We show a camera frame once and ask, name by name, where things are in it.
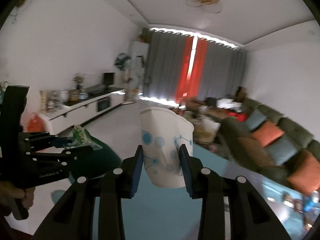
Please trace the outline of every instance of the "black screen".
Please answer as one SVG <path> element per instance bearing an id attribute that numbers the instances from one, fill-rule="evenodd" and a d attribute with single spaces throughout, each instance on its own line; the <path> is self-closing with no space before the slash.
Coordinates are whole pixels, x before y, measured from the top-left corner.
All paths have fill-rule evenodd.
<path id="1" fill-rule="evenodd" d="M 106 86 L 113 85 L 114 72 L 103 73 L 103 84 Z"/>

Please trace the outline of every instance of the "blue tablecloth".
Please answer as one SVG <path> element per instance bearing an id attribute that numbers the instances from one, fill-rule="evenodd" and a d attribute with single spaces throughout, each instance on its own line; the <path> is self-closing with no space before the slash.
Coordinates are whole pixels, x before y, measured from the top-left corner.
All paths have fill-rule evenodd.
<path id="1" fill-rule="evenodd" d="M 234 179 L 245 176 L 266 199 L 281 201 L 282 193 L 294 198 L 301 194 L 279 185 L 266 177 L 249 171 L 223 159 L 198 145 L 194 145 L 193 156 L 202 161 L 204 167 L 220 176 Z M 124 231 L 127 240 L 194 240 L 197 239 L 202 199 L 192 200 L 185 187 L 164 189 L 154 186 L 142 169 L 138 192 L 131 200 L 122 200 Z M 99 198 L 96 200 L 94 221 L 98 217 Z M 293 240 L 301 239 L 302 215 L 292 211 L 284 227 Z M 97 239 L 97 223 L 93 225 L 93 239 Z"/>

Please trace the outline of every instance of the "red curtain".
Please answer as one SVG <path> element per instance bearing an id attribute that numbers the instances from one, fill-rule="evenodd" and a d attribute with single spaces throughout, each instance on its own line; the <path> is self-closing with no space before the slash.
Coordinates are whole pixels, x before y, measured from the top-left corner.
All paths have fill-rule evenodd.
<path id="1" fill-rule="evenodd" d="M 198 95 L 205 54 L 207 52 L 207 44 L 208 42 L 206 40 L 198 39 L 190 80 L 188 80 L 186 84 L 185 92 L 187 92 L 187 98 L 196 97 Z"/>
<path id="2" fill-rule="evenodd" d="M 176 102 L 180 102 L 183 94 L 186 92 L 186 82 L 189 69 L 190 54 L 192 49 L 193 37 L 186 37 L 186 45 L 184 47 L 180 78 L 176 89 Z"/>

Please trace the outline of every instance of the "silver screw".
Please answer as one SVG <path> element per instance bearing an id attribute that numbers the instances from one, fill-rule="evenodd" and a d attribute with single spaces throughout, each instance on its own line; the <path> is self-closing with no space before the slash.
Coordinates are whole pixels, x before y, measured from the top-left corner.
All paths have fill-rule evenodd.
<path id="1" fill-rule="evenodd" d="M 239 176 L 239 177 L 237 178 L 237 181 L 239 181 L 240 183 L 245 183 L 247 180 L 246 180 L 245 177 Z"/>
<path id="2" fill-rule="evenodd" d="M 113 173 L 116 174 L 116 175 L 119 175 L 123 172 L 123 170 L 121 168 L 116 168 L 113 170 Z"/>
<path id="3" fill-rule="evenodd" d="M 201 173 L 204 174 L 204 175 L 208 175 L 208 174 L 210 174 L 210 169 L 208 169 L 208 168 L 202 168 L 202 169 L 201 169 Z"/>
<path id="4" fill-rule="evenodd" d="M 78 179 L 77 179 L 77 182 L 78 183 L 84 183 L 84 182 L 86 182 L 86 177 L 79 177 Z"/>

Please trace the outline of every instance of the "paper cup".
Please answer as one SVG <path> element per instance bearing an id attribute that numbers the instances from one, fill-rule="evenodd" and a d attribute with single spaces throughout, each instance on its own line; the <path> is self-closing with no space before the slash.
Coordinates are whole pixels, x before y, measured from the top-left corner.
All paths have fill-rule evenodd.
<path id="1" fill-rule="evenodd" d="M 185 143 L 192 152 L 193 125 L 171 110 L 148 107 L 140 112 L 144 168 L 157 187 L 184 187 L 178 157 Z"/>

